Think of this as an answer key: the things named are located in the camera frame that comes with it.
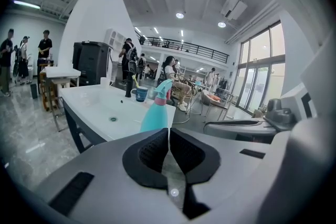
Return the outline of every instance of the spray bottle nozzle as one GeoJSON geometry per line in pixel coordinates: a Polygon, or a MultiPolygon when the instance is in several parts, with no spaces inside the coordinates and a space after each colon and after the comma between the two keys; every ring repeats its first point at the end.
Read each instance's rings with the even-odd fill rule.
{"type": "Polygon", "coordinates": [[[163,81],[159,86],[155,88],[155,92],[157,92],[157,98],[160,99],[166,99],[166,94],[169,91],[169,89],[173,85],[173,80],[172,79],[167,79],[163,81]]]}

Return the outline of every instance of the recessed ceiling light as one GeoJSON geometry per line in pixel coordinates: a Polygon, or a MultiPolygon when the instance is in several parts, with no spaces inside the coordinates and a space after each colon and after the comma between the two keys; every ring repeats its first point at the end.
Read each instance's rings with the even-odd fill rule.
{"type": "Polygon", "coordinates": [[[176,13],[177,18],[182,19],[184,15],[182,13],[176,13]]]}
{"type": "Polygon", "coordinates": [[[22,6],[27,6],[27,7],[31,7],[31,8],[36,8],[36,9],[40,9],[40,6],[37,5],[33,5],[27,2],[22,2],[22,1],[18,1],[18,0],[13,0],[14,4],[17,5],[22,5],[22,6]]]}
{"type": "Polygon", "coordinates": [[[223,27],[226,26],[226,23],[225,23],[225,22],[220,22],[220,23],[218,23],[218,26],[219,26],[220,28],[223,28],[223,27]]]}

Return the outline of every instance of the gray floor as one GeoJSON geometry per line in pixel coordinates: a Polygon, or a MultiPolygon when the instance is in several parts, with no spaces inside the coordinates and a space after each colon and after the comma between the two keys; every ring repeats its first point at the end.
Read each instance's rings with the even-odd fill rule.
{"type": "MultiPolygon", "coordinates": [[[[153,99],[156,82],[144,79],[140,85],[149,88],[148,97],[153,99]]],[[[124,89],[118,82],[115,86],[124,89]]],[[[79,152],[68,129],[57,132],[52,114],[44,110],[41,98],[32,99],[29,85],[11,85],[11,91],[9,98],[0,97],[0,157],[11,178],[34,191],[44,178],[79,152]]],[[[197,100],[192,112],[200,111],[200,105],[197,100]]],[[[203,115],[192,114],[188,122],[173,127],[202,133],[206,111],[207,106],[204,106],[203,115]]],[[[217,120],[218,113],[215,111],[208,119],[217,120]]],[[[176,109],[174,122],[184,121],[187,117],[176,109]]],[[[61,128],[67,126],[64,116],[59,122],[61,128]]],[[[182,208],[185,180],[171,153],[167,154],[162,173],[168,177],[171,199],[182,208]]]]}

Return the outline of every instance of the orange cushion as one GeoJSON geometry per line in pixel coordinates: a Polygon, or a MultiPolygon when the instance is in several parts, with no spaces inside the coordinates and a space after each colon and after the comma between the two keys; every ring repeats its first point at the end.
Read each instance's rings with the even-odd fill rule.
{"type": "Polygon", "coordinates": [[[215,96],[215,95],[212,95],[212,94],[208,94],[208,96],[209,96],[211,99],[215,100],[215,101],[219,101],[219,100],[221,100],[220,97],[215,96]]]}

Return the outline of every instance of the faucet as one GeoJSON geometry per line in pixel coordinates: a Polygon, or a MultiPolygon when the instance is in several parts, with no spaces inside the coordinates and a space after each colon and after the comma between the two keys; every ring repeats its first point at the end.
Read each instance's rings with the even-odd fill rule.
{"type": "Polygon", "coordinates": [[[131,97],[131,90],[133,89],[133,78],[132,78],[133,75],[134,73],[128,72],[128,78],[124,80],[124,82],[126,83],[125,97],[128,97],[128,98],[131,97]]]}

